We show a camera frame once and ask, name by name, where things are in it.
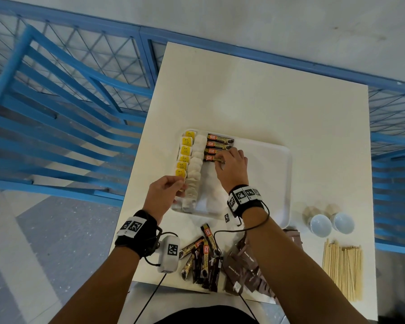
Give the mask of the person's left hand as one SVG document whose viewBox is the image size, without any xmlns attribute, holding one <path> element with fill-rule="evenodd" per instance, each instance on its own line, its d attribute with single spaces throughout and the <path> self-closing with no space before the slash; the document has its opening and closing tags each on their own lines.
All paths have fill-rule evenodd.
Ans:
<svg viewBox="0 0 405 324">
<path fill-rule="evenodd" d="M 160 225 L 164 214 L 176 203 L 175 198 L 184 197 L 187 185 L 166 186 L 165 176 L 150 184 L 142 210 L 153 217 Z"/>
</svg>

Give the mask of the person's right hand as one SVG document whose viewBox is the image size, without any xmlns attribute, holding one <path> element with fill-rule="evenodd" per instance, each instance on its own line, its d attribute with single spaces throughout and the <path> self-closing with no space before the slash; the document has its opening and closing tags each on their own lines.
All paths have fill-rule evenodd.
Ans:
<svg viewBox="0 0 405 324">
<path fill-rule="evenodd" d="M 216 171 L 224 190 L 229 194 L 237 186 L 248 186 L 248 158 L 244 156 L 243 150 L 232 147 L 230 150 L 223 150 L 218 157 L 225 160 L 223 171 Z"/>
</svg>

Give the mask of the person's right forearm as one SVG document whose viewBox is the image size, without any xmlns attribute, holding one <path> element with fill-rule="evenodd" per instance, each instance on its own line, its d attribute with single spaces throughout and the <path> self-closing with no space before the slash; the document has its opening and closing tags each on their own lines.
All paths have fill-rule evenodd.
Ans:
<svg viewBox="0 0 405 324">
<path fill-rule="evenodd" d="M 369 324 L 323 269 L 259 207 L 243 223 L 256 261 L 291 324 Z"/>
</svg>

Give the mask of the person's left forearm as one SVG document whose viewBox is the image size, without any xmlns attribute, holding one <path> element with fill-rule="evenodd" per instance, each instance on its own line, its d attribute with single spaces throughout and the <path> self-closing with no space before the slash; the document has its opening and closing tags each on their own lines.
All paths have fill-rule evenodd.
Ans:
<svg viewBox="0 0 405 324">
<path fill-rule="evenodd" d="M 117 324 L 139 262 L 135 251 L 114 248 L 49 324 Z"/>
</svg>

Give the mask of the row of white creamer pods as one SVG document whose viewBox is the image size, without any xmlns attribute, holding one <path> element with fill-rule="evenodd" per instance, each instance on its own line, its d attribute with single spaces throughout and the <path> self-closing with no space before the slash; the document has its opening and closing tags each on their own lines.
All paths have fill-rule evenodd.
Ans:
<svg viewBox="0 0 405 324">
<path fill-rule="evenodd" d="M 193 140 L 192 152 L 188 165 L 186 182 L 188 186 L 182 201 L 182 210 L 192 213 L 196 208 L 201 184 L 201 169 L 204 159 L 204 150 L 207 143 L 207 132 L 197 131 Z"/>
</svg>

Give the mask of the row of yellow packets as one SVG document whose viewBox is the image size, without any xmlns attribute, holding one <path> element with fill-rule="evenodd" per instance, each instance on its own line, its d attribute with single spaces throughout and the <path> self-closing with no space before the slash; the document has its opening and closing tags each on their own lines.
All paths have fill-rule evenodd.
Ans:
<svg viewBox="0 0 405 324">
<path fill-rule="evenodd" d="M 176 176 L 187 177 L 196 133 L 196 130 L 186 130 L 179 138 L 178 155 L 174 167 L 174 174 Z"/>
</svg>

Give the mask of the white plastic tray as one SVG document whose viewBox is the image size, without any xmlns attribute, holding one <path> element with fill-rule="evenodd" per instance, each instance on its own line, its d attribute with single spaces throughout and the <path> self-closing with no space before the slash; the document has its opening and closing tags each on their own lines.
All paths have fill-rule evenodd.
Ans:
<svg viewBox="0 0 405 324">
<path fill-rule="evenodd" d="M 232 138 L 234 139 L 233 147 L 244 151 L 244 155 L 249 160 L 248 178 L 256 189 L 255 194 L 262 195 L 263 201 L 270 211 L 270 217 L 282 229 L 285 229 L 290 222 L 292 171 L 290 150 L 284 146 L 236 136 L 210 131 L 207 132 L 208 134 Z M 172 210 L 185 213 L 182 210 L 183 199 L 178 198 L 177 203 L 172 205 Z M 242 229 L 241 220 L 230 212 L 227 199 L 228 194 L 217 178 L 214 162 L 203 162 L 199 197 L 194 212 L 190 214 L 218 219 L 225 223 L 224 215 L 228 213 L 230 222 L 225 223 L 227 230 Z"/>
</svg>

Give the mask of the pile of coffee sticks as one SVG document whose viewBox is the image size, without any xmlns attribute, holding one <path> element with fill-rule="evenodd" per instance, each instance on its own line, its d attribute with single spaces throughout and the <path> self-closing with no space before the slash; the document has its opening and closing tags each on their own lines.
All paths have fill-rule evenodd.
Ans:
<svg viewBox="0 0 405 324">
<path fill-rule="evenodd" d="M 203 224 L 200 229 L 202 236 L 179 251 L 179 260 L 187 259 L 180 276 L 184 281 L 192 278 L 193 284 L 198 284 L 211 293 L 217 293 L 221 272 L 221 250 L 209 224 Z"/>
</svg>

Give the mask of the pile of brown sugar packets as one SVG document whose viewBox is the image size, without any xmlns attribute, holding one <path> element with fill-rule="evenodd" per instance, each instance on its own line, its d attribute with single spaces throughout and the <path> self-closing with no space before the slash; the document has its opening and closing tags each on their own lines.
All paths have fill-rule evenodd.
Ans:
<svg viewBox="0 0 405 324">
<path fill-rule="evenodd" d="M 221 270 L 225 274 L 226 293 L 231 295 L 241 295 L 243 292 L 254 295 L 258 293 L 278 303 L 275 293 L 269 287 L 256 261 L 246 233 L 225 254 Z"/>
</svg>

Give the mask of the blue slatted wooden chair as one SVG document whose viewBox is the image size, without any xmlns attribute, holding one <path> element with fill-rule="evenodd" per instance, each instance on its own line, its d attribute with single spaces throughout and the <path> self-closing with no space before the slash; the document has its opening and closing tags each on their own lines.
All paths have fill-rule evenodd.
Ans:
<svg viewBox="0 0 405 324">
<path fill-rule="evenodd" d="M 153 88 L 26 25 L 0 63 L 0 190 L 121 207 Z"/>
<path fill-rule="evenodd" d="M 371 133 L 375 246 L 405 254 L 405 136 Z"/>
</svg>

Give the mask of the person's black clothing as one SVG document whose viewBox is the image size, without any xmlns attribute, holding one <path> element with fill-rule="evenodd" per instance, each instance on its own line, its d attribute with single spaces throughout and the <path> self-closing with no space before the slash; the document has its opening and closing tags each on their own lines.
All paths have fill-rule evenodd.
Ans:
<svg viewBox="0 0 405 324">
<path fill-rule="evenodd" d="M 154 324 L 259 324 L 259 322 L 238 308 L 214 305 L 182 309 Z"/>
</svg>

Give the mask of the blue metal mesh fence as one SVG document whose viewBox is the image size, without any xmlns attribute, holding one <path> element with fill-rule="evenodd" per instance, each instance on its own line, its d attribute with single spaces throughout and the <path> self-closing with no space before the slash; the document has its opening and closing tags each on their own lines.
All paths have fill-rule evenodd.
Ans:
<svg viewBox="0 0 405 324">
<path fill-rule="evenodd" d="M 135 86 L 129 97 L 118 94 L 118 104 L 140 113 L 148 111 L 168 42 L 366 85 L 373 159 L 405 158 L 405 81 L 12 0 L 0 0 L 0 73 L 29 25 L 87 66 Z"/>
</svg>

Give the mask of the bundle of wooden stirrers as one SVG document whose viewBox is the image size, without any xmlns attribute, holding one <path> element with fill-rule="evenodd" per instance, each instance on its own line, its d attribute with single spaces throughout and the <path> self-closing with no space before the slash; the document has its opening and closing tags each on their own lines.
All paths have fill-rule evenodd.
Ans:
<svg viewBox="0 0 405 324">
<path fill-rule="evenodd" d="M 350 302 L 363 298 L 363 250 L 361 246 L 341 246 L 327 239 L 322 268 Z"/>
</svg>

